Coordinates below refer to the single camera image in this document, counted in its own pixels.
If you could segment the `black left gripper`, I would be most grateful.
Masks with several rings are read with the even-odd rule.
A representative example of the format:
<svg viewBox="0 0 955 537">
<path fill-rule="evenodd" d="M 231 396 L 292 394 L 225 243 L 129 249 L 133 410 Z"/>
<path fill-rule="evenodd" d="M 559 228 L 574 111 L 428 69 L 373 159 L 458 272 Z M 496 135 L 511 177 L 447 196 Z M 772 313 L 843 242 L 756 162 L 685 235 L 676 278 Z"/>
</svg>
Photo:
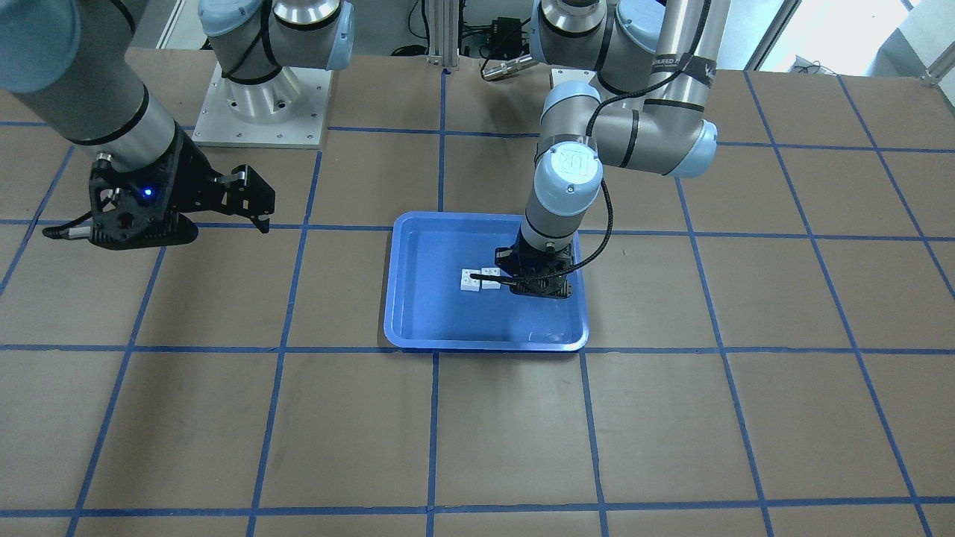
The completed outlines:
<svg viewBox="0 0 955 537">
<path fill-rule="evenodd" d="M 566 299 L 573 293 L 567 275 L 556 275 L 574 264 L 572 245 L 555 249 L 552 245 L 544 251 L 535 249 L 526 240 L 519 239 L 512 247 L 495 249 L 495 265 L 501 273 L 513 280 L 538 276 L 536 280 L 510 284 L 515 295 Z"/>
</svg>

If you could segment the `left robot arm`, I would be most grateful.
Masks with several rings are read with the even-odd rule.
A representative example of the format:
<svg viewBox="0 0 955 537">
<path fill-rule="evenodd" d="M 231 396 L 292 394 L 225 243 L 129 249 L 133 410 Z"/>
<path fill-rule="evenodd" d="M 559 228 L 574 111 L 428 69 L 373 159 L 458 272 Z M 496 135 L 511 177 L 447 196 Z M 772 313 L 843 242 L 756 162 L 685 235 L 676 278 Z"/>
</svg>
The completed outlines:
<svg viewBox="0 0 955 537">
<path fill-rule="evenodd" d="M 693 178 L 714 160 L 704 118 L 730 2 L 538 1 L 530 51 L 539 63 L 593 72 L 554 85 L 540 112 L 534 181 L 495 282 L 515 295 L 572 292 L 571 242 L 608 191 L 607 167 Z"/>
</svg>

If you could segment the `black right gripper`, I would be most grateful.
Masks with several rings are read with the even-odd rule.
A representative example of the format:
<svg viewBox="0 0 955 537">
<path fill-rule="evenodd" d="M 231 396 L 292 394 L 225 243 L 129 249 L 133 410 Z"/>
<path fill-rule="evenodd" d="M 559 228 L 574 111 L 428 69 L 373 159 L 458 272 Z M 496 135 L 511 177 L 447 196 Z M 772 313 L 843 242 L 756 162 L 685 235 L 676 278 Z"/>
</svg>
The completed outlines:
<svg viewBox="0 0 955 537">
<path fill-rule="evenodd" d="M 275 190 L 248 164 L 229 174 L 215 170 L 187 135 L 171 143 L 173 171 L 166 188 L 168 200 L 153 224 L 160 232 L 184 232 L 187 212 L 212 211 L 248 218 L 260 233 L 268 234 L 275 211 Z"/>
</svg>

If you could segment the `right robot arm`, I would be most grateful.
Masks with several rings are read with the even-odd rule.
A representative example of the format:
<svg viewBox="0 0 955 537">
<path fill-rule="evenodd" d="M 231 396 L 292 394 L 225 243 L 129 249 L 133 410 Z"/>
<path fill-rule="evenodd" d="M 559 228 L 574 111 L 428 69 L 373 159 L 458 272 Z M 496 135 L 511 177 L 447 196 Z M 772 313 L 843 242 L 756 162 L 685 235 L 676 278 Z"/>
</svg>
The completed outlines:
<svg viewBox="0 0 955 537">
<path fill-rule="evenodd" d="M 193 242 L 190 212 L 269 231 L 275 191 L 251 166 L 215 170 L 127 64 L 144 1 L 4 1 L 2 89 L 93 162 L 91 208 L 54 240 L 108 249 Z M 304 105 L 294 69 L 345 70 L 354 48 L 348 1 L 201 1 L 225 105 L 242 125 L 290 119 Z"/>
</svg>

